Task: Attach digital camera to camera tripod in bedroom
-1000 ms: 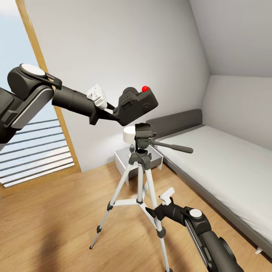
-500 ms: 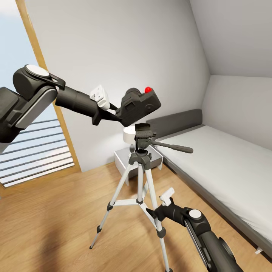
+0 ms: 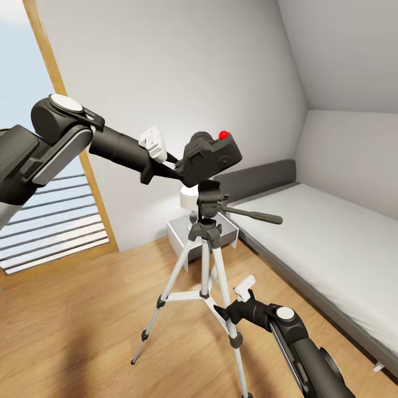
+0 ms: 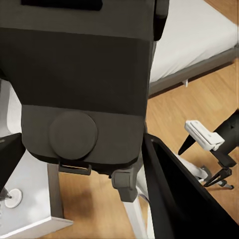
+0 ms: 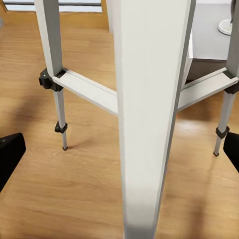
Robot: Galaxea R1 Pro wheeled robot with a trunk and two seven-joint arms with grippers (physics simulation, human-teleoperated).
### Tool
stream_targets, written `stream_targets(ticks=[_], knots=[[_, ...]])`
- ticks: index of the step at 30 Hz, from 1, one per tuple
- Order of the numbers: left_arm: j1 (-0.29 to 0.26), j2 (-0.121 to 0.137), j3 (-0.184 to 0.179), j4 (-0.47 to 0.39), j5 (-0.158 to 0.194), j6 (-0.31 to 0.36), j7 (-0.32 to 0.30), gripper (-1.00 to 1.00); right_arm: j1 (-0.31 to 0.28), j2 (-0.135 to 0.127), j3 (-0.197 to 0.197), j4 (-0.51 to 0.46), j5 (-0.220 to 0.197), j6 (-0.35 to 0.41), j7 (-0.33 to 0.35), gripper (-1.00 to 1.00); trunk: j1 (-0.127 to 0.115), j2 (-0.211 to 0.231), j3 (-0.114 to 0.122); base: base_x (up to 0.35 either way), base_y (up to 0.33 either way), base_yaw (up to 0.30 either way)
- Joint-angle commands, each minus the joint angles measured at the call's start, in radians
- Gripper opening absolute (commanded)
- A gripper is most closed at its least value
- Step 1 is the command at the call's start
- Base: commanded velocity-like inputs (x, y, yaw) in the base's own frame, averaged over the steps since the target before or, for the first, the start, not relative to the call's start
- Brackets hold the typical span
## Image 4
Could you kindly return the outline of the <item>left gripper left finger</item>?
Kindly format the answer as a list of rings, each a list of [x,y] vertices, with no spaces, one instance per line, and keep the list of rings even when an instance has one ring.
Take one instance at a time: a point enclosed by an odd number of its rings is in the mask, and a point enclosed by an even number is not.
[[[0,192],[25,152],[21,132],[0,138]]]

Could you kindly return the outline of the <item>camera tripod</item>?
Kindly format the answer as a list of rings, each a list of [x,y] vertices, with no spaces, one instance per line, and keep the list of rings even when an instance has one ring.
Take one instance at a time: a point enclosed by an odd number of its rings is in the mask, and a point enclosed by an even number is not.
[[[156,42],[153,42],[153,55],[155,54],[156,44]],[[144,127],[145,131],[147,131],[146,121],[144,121]],[[200,183],[203,181],[208,182],[213,177],[207,166],[199,168],[181,157],[177,157]],[[112,179],[113,188],[119,191],[120,200],[124,203],[136,239],[155,239],[150,204],[148,203],[148,225],[146,230],[142,210],[137,197],[137,195],[140,195],[149,202],[141,148],[138,160],[135,164],[124,169],[115,170],[112,173],[104,171],[99,174],[109,175],[109,179]],[[221,187],[228,187],[231,190],[234,188],[233,185],[227,184],[227,180],[221,180],[218,184]]]

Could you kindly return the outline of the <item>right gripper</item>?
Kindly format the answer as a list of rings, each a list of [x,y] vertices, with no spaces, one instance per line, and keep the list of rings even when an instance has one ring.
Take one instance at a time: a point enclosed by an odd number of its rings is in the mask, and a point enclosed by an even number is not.
[[[213,151],[212,149],[208,150],[219,161],[218,164],[222,167],[222,169],[217,174],[215,174],[215,176],[213,176],[206,184],[204,184],[203,187],[209,187],[231,176],[232,170],[230,168],[233,168],[235,165],[237,165],[237,163],[228,154],[236,147],[239,147],[239,130],[232,127],[232,125],[225,120],[213,132],[217,132],[218,135],[225,140],[215,151]],[[195,142],[195,139],[191,135],[189,135],[179,149],[178,155],[181,155]]]

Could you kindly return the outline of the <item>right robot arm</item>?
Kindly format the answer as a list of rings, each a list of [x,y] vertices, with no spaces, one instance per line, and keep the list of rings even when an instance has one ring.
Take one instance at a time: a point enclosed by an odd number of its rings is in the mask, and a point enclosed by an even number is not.
[[[187,120],[184,128],[190,135],[179,149],[178,155],[197,141],[204,150],[210,151],[216,157],[222,167],[203,187],[209,187],[231,176],[230,168],[237,163],[228,154],[239,147],[239,108],[212,133],[198,120]]]

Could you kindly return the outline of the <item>digital camera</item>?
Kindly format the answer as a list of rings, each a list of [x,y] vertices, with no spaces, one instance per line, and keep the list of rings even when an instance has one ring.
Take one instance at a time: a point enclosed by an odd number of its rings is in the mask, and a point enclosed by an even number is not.
[[[0,0],[0,78],[32,156],[88,176],[136,163],[169,2]]]

